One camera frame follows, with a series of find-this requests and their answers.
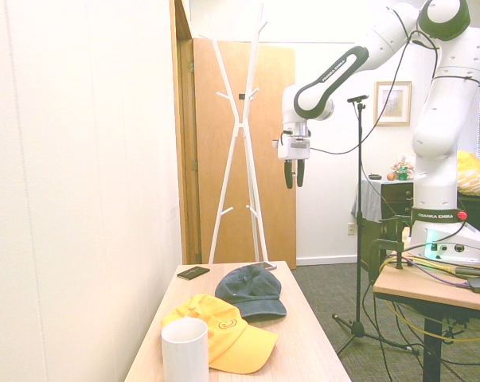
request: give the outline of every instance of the white coat rack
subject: white coat rack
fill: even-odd
[[[245,142],[245,157],[247,159],[248,193],[250,196],[250,202],[249,202],[250,204],[247,205],[246,207],[250,210],[252,215],[252,235],[254,236],[254,250],[256,252],[256,261],[259,261],[259,245],[258,245],[258,236],[257,236],[258,229],[259,229],[259,239],[261,243],[261,251],[263,252],[263,261],[268,261],[268,255],[266,250],[266,240],[264,238],[263,216],[261,214],[259,190],[257,188],[256,168],[254,167],[254,156],[252,153],[252,140],[250,136],[250,126],[248,125],[248,113],[250,112],[250,102],[254,100],[254,95],[259,91],[259,88],[252,90],[252,84],[254,82],[254,73],[256,71],[257,51],[259,47],[259,35],[261,33],[261,30],[263,30],[264,26],[266,26],[267,24],[266,22],[264,22],[264,24],[261,25],[262,16],[263,16],[263,4],[260,5],[256,32],[254,34],[254,38],[252,40],[251,49],[250,49],[250,60],[248,63],[248,74],[247,74],[247,87],[245,90],[245,103],[244,103],[243,118],[242,118],[243,121],[240,122],[238,109],[234,102],[234,95],[232,94],[232,90],[231,90],[231,84],[229,83],[227,73],[225,72],[224,61],[222,60],[222,55],[220,54],[220,50],[218,48],[218,42],[217,42],[217,39],[215,38],[215,33],[213,32],[211,17],[209,15],[206,15],[209,28],[211,30],[212,38],[210,39],[206,36],[202,36],[202,37],[208,38],[213,42],[213,48],[215,49],[218,65],[220,67],[220,72],[222,73],[225,89],[227,91],[227,95],[220,92],[217,92],[217,95],[229,100],[229,103],[231,104],[232,113],[234,115],[234,128],[232,130],[231,145],[229,147],[227,165],[225,167],[224,182],[222,183],[222,191],[220,193],[220,201],[219,201],[218,210],[217,210],[217,219],[215,220],[215,229],[213,230],[213,239],[211,243],[211,250],[209,253],[210,264],[213,263],[213,260],[215,259],[215,249],[217,247],[217,237],[218,237],[218,230],[220,227],[221,217],[233,210],[233,207],[229,207],[228,209],[224,210],[224,200],[225,200],[225,193],[227,191],[227,186],[229,181],[229,174],[231,173],[232,157],[234,155],[236,139],[238,138],[240,129],[243,131],[244,142]]]

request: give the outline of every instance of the smartphone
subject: smartphone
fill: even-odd
[[[263,261],[261,263],[256,263],[256,265],[259,265],[260,267],[263,267],[264,269],[267,269],[269,271],[277,268],[277,266],[275,264],[269,263],[268,261]]]
[[[193,267],[193,268],[187,269],[186,271],[183,271],[182,273],[178,273],[178,277],[185,280],[191,280],[208,272],[209,272],[209,268]]]

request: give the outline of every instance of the electrical outlet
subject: electrical outlet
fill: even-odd
[[[348,223],[348,235],[354,235],[354,223]]]

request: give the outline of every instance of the cap brim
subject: cap brim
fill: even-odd
[[[247,321],[259,321],[265,319],[276,319],[287,314],[286,307],[280,300],[254,300],[236,302],[233,304],[240,310],[241,317]]]
[[[236,374],[256,372],[268,361],[278,337],[278,334],[248,325],[227,352],[209,367]]]

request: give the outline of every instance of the baseboard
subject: baseboard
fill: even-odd
[[[328,264],[346,264],[356,263],[356,255],[340,255],[340,256],[318,256],[296,258],[296,266],[302,267],[306,265],[328,265]]]

